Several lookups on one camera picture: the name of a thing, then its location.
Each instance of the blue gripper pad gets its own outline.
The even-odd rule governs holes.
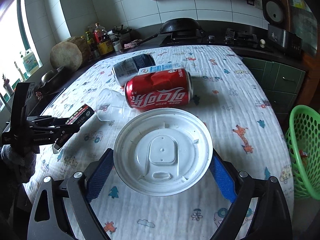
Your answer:
[[[113,151],[111,150],[97,166],[94,173],[87,181],[86,199],[90,203],[91,200],[97,198],[105,184],[113,167]]]
[[[214,177],[224,198],[233,203],[237,198],[235,183],[226,168],[220,162],[219,158],[215,155],[211,160],[209,170],[211,171],[212,176]]]

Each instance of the metal screw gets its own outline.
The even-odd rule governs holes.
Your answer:
[[[49,182],[50,180],[51,180],[51,177],[50,176],[46,176],[46,177],[44,177],[43,182]]]
[[[275,176],[271,176],[270,177],[270,180],[274,183],[277,183],[278,182],[278,179],[275,177]]]
[[[245,171],[240,171],[240,172],[239,172],[239,175],[240,175],[241,178],[246,178],[246,177],[248,177],[248,173],[246,173]]]
[[[82,172],[81,171],[77,171],[74,175],[73,175],[76,179],[79,179],[82,176]]]

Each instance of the basket rim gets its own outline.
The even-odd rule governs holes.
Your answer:
[[[319,115],[319,113],[317,113],[314,109],[312,109],[309,106],[305,106],[305,105],[295,106],[290,113],[289,131],[290,131],[290,137],[291,137],[291,143],[292,143],[294,157],[296,159],[296,163],[297,163],[303,184],[305,185],[305,187],[306,187],[307,191],[309,192],[309,194],[311,195],[311,197],[315,198],[316,200],[320,200],[320,193],[317,193],[314,190],[313,186],[311,185],[310,180],[307,176],[306,170],[302,164],[302,160],[301,160],[300,153],[299,153],[297,138],[296,138],[296,134],[294,131],[294,116],[295,116],[296,112],[299,110],[308,110],[308,111],[313,112],[315,115]]]

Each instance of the barcode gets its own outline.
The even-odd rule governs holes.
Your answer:
[[[138,73],[138,71],[135,70],[135,69],[132,69],[132,70],[128,70],[128,71],[127,71],[127,75],[128,75],[128,76],[134,75],[134,74],[136,74],[136,73]]]

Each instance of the clear plastic cup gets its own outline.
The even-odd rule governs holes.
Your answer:
[[[125,100],[125,96],[107,88],[99,93],[96,109],[100,121],[116,121],[129,118],[132,111]]]

